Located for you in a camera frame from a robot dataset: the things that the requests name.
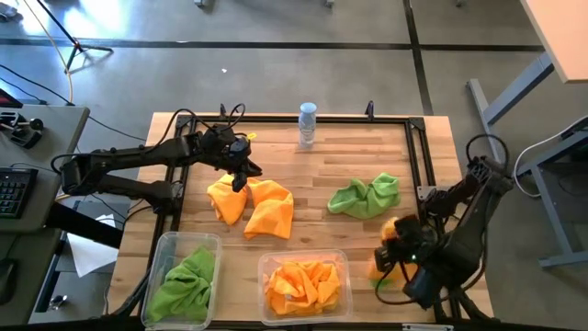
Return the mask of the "black backlit keyboard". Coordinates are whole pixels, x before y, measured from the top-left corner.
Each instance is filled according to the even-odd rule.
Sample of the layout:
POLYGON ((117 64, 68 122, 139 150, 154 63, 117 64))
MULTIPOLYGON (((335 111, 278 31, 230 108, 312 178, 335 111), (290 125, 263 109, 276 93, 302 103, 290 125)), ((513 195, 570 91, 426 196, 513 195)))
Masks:
POLYGON ((19 219, 28 204, 37 169, 0 167, 0 219, 19 219))

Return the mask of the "white paper sheet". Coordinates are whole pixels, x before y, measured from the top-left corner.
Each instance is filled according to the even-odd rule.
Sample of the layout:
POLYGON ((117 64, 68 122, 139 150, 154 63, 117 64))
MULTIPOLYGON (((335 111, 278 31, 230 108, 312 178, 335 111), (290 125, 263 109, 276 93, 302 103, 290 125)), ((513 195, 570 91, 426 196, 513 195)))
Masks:
POLYGON ((119 250, 76 234, 67 234, 79 278, 116 261, 119 250))

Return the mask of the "black computer mouse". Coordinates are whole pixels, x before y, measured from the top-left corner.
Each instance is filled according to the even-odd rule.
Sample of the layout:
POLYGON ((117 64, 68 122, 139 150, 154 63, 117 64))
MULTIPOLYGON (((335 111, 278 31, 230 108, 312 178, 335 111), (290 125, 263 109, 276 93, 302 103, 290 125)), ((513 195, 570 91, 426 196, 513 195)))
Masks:
POLYGON ((17 285, 18 262, 13 258, 0 260, 0 305, 8 303, 17 285))

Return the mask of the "clear bottle with blue cap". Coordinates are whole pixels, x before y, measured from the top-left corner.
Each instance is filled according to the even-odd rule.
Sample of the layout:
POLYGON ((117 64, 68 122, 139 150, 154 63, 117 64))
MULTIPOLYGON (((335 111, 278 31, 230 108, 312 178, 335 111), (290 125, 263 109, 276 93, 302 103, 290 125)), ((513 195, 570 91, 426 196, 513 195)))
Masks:
POLYGON ((312 102, 305 102, 300 105, 299 130, 300 146, 311 148, 314 142, 316 130, 317 106, 312 102))

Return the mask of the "beige desk top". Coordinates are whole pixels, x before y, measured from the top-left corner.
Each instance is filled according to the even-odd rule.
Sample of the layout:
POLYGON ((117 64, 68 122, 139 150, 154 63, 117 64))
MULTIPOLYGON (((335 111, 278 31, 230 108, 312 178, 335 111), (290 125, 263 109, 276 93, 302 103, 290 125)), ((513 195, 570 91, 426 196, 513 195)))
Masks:
POLYGON ((564 84, 588 83, 588 0, 520 0, 564 84))

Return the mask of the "grey desk leg frame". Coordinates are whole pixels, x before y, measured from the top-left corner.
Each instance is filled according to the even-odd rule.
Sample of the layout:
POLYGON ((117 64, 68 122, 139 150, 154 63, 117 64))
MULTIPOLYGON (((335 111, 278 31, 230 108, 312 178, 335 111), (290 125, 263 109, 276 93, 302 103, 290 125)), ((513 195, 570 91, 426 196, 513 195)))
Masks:
POLYGON ((553 71, 553 62, 544 51, 492 102, 487 100, 480 81, 470 79, 466 83, 466 88, 470 91, 480 114, 484 132, 493 134, 492 126, 553 71))
POLYGON ((514 161, 513 175, 522 193, 543 203, 560 248, 539 265, 588 262, 588 247, 571 234, 573 223, 588 223, 588 116, 527 146, 514 161))

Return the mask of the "black red-edged device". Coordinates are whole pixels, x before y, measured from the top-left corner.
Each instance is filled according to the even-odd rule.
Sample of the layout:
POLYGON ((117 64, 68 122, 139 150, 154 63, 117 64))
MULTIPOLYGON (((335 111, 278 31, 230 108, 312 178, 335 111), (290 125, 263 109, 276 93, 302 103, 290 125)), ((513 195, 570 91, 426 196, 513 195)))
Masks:
POLYGON ((0 88, 0 108, 22 108, 23 104, 0 88))

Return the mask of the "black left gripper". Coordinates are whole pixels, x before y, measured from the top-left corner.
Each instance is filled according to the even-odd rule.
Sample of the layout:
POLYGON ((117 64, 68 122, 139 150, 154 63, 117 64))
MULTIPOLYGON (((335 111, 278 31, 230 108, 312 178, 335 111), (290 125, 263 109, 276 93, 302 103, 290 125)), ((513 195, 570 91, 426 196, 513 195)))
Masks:
POLYGON ((234 174, 232 191, 241 192, 247 177, 260 177, 263 170, 250 161, 250 143, 243 134, 236 134, 225 125, 213 125, 201 137, 201 162, 226 171, 245 171, 234 174))

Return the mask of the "black desk clamp tool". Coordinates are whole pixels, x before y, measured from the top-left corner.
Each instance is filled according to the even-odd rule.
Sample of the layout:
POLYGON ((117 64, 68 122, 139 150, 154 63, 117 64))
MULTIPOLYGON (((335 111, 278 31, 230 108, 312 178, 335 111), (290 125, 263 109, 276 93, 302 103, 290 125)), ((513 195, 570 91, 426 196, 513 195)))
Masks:
POLYGON ((15 111, 0 112, 0 133, 24 149, 30 149, 40 141, 43 129, 41 119, 27 120, 15 111))

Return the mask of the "black tripod stand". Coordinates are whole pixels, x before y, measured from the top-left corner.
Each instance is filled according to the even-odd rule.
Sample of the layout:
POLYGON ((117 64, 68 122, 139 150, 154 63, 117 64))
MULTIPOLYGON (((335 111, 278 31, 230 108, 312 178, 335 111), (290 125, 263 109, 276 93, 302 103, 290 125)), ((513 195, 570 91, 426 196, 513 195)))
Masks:
POLYGON ((66 62, 66 65, 64 67, 64 72, 67 74, 70 72, 71 66, 73 64, 74 58, 79 55, 79 54, 83 54, 86 55, 86 53, 88 51, 105 51, 108 54, 111 54, 114 52, 114 50, 112 48, 109 47, 104 47, 104 46, 96 46, 96 45, 88 45, 88 44, 83 44, 80 42, 80 40, 78 40, 77 38, 73 37, 68 31, 67 29, 63 26, 63 24, 60 22, 60 20, 53 15, 53 13, 51 12, 51 10, 45 5, 45 0, 36 0, 37 3, 40 5, 40 7, 43 9, 43 11, 49 16, 49 18, 51 19, 51 21, 58 27, 58 29, 61 31, 61 33, 65 36, 65 38, 70 41, 71 45, 72 45, 72 50, 70 52, 70 56, 68 58, 68 61, 66 62))

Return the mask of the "black metal beam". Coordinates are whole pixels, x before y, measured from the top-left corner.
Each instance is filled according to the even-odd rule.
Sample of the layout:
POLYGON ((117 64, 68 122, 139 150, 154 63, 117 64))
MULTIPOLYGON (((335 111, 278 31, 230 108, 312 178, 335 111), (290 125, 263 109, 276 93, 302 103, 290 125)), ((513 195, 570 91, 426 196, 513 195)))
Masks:
POLYGON ((123 235, 116 226, 101 223, 58 202, 52 204, 45 225, 112 248, 119 248, 123 235))

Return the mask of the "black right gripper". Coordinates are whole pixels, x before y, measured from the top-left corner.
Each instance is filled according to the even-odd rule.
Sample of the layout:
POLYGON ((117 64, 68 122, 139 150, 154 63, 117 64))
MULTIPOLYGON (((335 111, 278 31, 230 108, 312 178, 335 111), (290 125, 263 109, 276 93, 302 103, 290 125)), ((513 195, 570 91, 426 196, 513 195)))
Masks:
MULTIPOLYGON (((410 276, 408 265, 417 264, 435 243, 435 228, 429 223, 422 224, 416 215, 395 219, 393 225, 401 274, 410 276)), ((374 256, 378 272, 387 273, 394 269, 394 261, 384 261, 395 259, 386 246, 377 247, 374 256)))

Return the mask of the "grey low desk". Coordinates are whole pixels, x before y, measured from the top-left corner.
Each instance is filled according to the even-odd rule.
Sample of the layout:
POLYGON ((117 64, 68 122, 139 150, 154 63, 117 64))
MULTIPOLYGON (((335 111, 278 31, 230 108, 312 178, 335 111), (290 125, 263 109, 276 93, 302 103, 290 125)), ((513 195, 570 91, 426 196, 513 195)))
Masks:
POLYGON ((13 296, 0 304, 0 326, 28 323, 60 236, 60 230, 51 228, 30 234, 0 234, 0 260, 8 257, 17 262, 13 296))

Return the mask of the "clear plastic bin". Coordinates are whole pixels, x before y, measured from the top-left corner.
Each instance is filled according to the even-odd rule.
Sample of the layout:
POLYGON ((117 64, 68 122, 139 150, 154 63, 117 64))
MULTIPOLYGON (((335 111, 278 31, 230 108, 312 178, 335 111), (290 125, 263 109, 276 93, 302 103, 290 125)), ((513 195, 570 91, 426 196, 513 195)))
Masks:
POLYGON ((218 279, 221 271, 222 244, 215 234, 168 232, 163 234, 153 256, 144 300, 141 306, 141 321, 148 331, 203 331, 215 314, 218 279), (205 246, 215 256, 215 269, 211 282, 209 311, 203 322, 194 322, 178 317, 167 317, 159 322, 147 320, 147 308, 155 292, 164 283, 166 274, 177 267, 199 247, 205 246))
POLYGON ((348 261, 346 254, 338 249, 285 251, 267 253, 258 260, 258 304, 261 321, 268 326, 308 325, 329 322, 341 322, 347 319, 353 311, 353 298, 349 279, 348 261), (266 302, 266 285, 271 274, 288 261, 320 261, 334 264, 341 281, 341 293, 337 307, 332 311, 315 315, 277 315, 266 302))

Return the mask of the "grey side desk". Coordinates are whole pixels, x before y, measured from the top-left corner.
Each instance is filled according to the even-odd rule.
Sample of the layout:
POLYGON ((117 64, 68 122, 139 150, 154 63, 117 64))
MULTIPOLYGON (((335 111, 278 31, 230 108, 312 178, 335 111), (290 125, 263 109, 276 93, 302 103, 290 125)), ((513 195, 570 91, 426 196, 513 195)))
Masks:
POLYGON ((28 120, 42 120, 42 137, 34 147, 24 149, 0 133, 0 167, 9 167, 21 162, 27 166, 37 166, 39 173, 21 217, 0 218, 0 232, 30 233, 44 226, 61 185, 61 179, 51 170, 51 159, 56 155, 71 154, 74 151, 88 120, 90 109, 26 105, 17 112, 28 120))

